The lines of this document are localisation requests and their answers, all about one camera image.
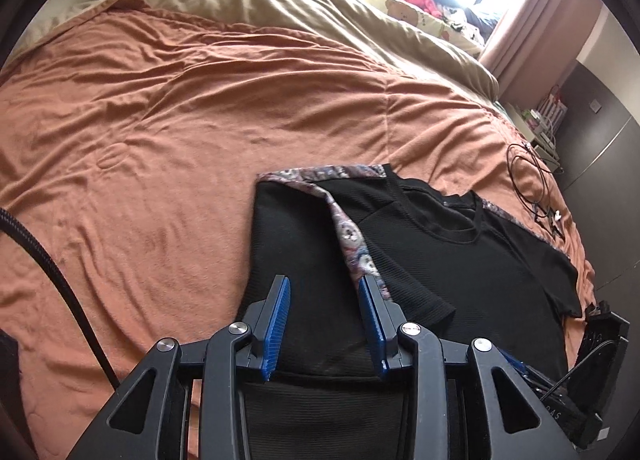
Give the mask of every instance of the black cord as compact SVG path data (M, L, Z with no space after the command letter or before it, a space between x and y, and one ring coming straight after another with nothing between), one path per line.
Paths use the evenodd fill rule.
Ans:
M113 371L104 350L102 350L102 347L98 342L98 338L95 336L94 330L91 328L91 324L89 323L84 310L82 310L82 306L80 305L76 294L74 294L74 291L67 283L56 263L54 263L51 256L49 256L47 251L44 250L24 225L2 208L0 208L0 229L2 229L14 242L26 250L49 277L51 283L56 287L60 296L62 296L62 299L69 307L69 310L71 310L71 313L74 316L76 323L78 323L89 348L91 348L95 358L98 359L98 363L100 363L104 374L107 376L107 379L109 379L109 382L115 390L120 385L120 381L118 380L116 373Z
M527 154L512 155L511 153L513 148L519 148L520 150L524 150ZM547 233L549 233L552 237L555 237L556 234L559 234L560 237L564 240L564 234L562 234L562 232L558 230L555 224L550 221L550 216L552 214L552 213L550 214L550 206L548 205L546 209L542 207L542 204L545 202L545 199L549 200L551 195L551 189L549 188L549 185L546 182L545 173L549 175L553 175L551 171L549 171L548 169L543 169L542 166L540 165L540 162L543 162L543 159L540 158L534 152L533 148L529 143L522 144L519 142L512 142L507 146L506 159L507 159L507 173L511 180L511 185L513 185L513 190L515 191L516 196L518 197L518 200L520 200L520 203L529 213L531 213L531 215L534 218L534 221L540 227L542 227ZM540 193L539 198L536 198L536 199L527 198L518 187L518 184L516 183L516 179L513 174L513 167L518 159L523 160L536 168L538 172L538 176L540 177L540 182L542 183L542 192ZM551 225L551 229L549 229L545 224L540 222L540 218L547 218L549 220L549 224Z
M616 344L615 341L612 341L611 339L608 341L604 341L601 342L598 346L596 346L593 350L591 350L591 352L589 352L587 354L587 356L581 360L578 364L576 364L573 368L571 368L567 374L560 380L558 380L558 382L556 382L549 390L548 392L546 392L542 397L540 397L540 402L544 402L547 397L549 395L551 395L555 390L557 390L566 380L568 380L575 372L576 370L578 370L578 368L580 368L581 366L583 366L584 363L586 363L589 358L593 357L596 352L600 351L602 348L604 348L605 346L609 346L609 345L614 345Z

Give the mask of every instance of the power outlet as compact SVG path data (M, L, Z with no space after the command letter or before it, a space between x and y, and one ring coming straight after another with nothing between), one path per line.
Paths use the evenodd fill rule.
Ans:
M591 108L594 114L597 114L600 111L602 104L600 104L597 99L594 99L589 104L589 107Z

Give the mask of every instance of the bedding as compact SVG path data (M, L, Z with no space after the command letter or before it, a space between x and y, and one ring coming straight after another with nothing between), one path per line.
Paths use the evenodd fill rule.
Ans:
M233 321L254 177L287 167L390 162L446 195L473 189L562 250L594 301L559 189L565 241L514 194L505 154L522 139L490 103L495 80L451 45L349 0L102 0L36 29L0 72L0 204L56 260L120 378L157 339ZM535 168L516 175L540 192ZM0 262L34 442L63 459L110 386L30 257L0 237ZM569 364L583 331L565 320Z
M32 24L14 56L57 25L104 0ZM416 77L438 80L487 107L497 100L495 78L463 50L393 20L357 0L145 0L152 7L188 12L225 23L293 28L333 39Z
M474 58L477 58L484 48L484 40L480 42L479 35L475 36L474 30L476 28L470 24L465 24L464 31L458 32L451 24L439 18L434 18L432 14L411 3L407 3L406 0L360 1L388 15L390 18L414 26L425 34L447 41Z

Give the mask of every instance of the pink curtain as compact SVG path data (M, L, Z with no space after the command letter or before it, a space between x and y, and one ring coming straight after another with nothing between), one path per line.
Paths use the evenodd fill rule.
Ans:
M566 78L601 8L600 0L513 0L480 56L500 100L536 107Z

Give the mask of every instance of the black t-shirt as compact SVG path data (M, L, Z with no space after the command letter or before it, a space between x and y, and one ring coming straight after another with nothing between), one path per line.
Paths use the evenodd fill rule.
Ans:
M331 202L408 320L464 344L489 338L552 379L566 373L562 318L581 310L564 254L473 192L444 197L389 166L360 178L325 169L256 187L239 315L276 274L292 290L276 373L244 387L252 458L394 459L404 441L407 390L373 374Z

